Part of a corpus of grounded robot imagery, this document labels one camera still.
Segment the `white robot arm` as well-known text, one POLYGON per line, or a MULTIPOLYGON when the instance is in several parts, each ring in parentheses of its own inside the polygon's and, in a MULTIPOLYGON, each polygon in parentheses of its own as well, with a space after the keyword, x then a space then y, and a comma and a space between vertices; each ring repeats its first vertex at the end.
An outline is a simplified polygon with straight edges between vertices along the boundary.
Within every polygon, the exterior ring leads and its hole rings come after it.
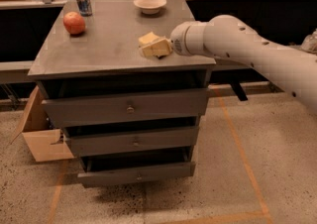
POLYGON ((230 15, 208 22, 184 22, 169 38, 149 32, 139 37, 142 56, 209 56, 251 67, 310 111, 317 112, 317 35, 307 36, 299 47, 288 47, 261 37, 230 15))

